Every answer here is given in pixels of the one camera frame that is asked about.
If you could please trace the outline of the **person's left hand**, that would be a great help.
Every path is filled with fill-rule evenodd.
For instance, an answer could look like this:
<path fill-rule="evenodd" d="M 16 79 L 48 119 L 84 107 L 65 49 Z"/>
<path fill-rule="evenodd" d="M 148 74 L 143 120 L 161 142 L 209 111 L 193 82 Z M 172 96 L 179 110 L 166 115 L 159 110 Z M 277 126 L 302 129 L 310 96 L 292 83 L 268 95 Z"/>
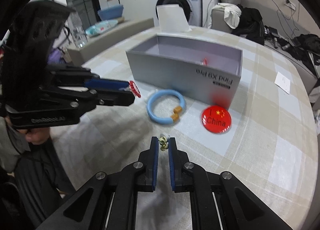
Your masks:
<path fill-rule="evenodd" d="M 9 141 L 12 144 L 40 145 L 50 139 L 50 128 L 14 129 L 8 116 L 1 118 L 1 121 L 6 127 Z"/>

